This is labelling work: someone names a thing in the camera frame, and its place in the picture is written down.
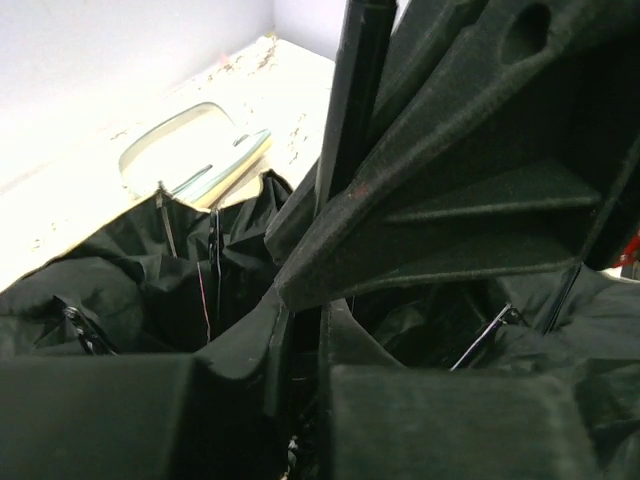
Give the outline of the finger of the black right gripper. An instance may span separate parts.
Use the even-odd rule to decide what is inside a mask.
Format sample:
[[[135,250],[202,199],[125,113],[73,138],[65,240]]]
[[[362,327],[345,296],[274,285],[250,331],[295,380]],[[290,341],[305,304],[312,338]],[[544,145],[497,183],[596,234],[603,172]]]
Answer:
[[[265,244],[286,259],[317,212],[344,191],[365,157],[417,94],[483,1],[347,4],[321,152],[267,229]]]
[[[639,225],[635,1],[412,1],[366,155],[274,222],[293,311],[391,287],[612,265]]]

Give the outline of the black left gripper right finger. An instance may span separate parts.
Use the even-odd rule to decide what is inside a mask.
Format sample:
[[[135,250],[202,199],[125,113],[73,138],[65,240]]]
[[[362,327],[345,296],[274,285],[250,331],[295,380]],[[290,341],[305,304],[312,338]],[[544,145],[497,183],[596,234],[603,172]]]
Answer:
[[[614,417],[608,358],[561,353],[488,365],[518,326],[510,304],[468,307],[433,336],[432,369],[399,363],[342,302],[320,321],[318,453],[324,479],[600,479]]]

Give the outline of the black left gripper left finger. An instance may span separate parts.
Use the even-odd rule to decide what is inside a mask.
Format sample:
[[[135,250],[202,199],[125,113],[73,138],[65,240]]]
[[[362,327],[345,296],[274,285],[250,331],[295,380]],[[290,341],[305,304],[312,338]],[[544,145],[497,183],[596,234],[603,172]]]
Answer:
[[[86,352],[1,364],[5,479],[278,479],[289,315],[274,293],[194,353],[118,354],[74,309]]]

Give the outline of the beige folding umbrella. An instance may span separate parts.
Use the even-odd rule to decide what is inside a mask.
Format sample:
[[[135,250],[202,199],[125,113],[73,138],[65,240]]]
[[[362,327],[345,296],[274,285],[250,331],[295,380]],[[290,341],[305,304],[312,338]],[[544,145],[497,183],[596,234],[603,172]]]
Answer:
[[[536,353],[608,358],[613,420],[601,432],[600,479],[639,475],[639,286],[574,264],[544,272],[391,287],[293,311],[280,298],[279,262],[267,229],[297,187],[261,176],[260,193],[237,206],[198,210],[157,189],[79,245],[1,296],[1,364],[22,357],[84,355],[74,309],[118,354],[194,353],[274,293],[289,315],[279,390],[287,465],[278,479],[324,479],[319,470],[319,345],[323,308],[346,303],[399,363],[432,369],[429,340],[471,322],[469,306],[510,304],[522,322],[501,330],[488,365]]]

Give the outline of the beige zippered umbrella case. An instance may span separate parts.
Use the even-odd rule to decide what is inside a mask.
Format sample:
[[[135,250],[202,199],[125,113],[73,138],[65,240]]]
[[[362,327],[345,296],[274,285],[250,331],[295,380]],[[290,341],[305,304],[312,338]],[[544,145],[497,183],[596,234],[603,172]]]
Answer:
[[[265,155],[272,133],[247,131],[218,104],[195,104],[154,126],[120,156],[119,171],[142,197],[163,187],[195,206],[217,204]]]

